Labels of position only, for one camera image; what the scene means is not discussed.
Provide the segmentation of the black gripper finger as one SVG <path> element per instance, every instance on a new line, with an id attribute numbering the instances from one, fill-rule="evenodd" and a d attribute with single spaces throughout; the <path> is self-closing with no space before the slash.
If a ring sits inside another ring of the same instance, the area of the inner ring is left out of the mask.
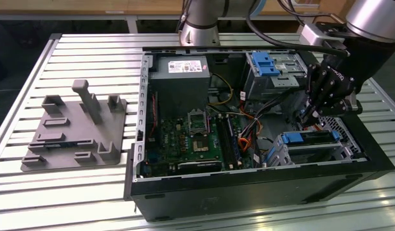
<path id="1" fill-rule="evenodd" d="M 320 110 L 332 92 L 335 81 L 332 80 L 331 67 L 310 64 L 307 72 L 307 107 L 303 112 L 303 123 L 315 123 Z"/>
<path id="2" fill-rule="evenodd" d="M 351 94 L 342 99 L 316 99 L 308 101 L 303 112 L 303 126 L 308 127 L 319 122 L 320 117 L 342 117 L 362 113 L 362 104 L 356 95 Z"/>

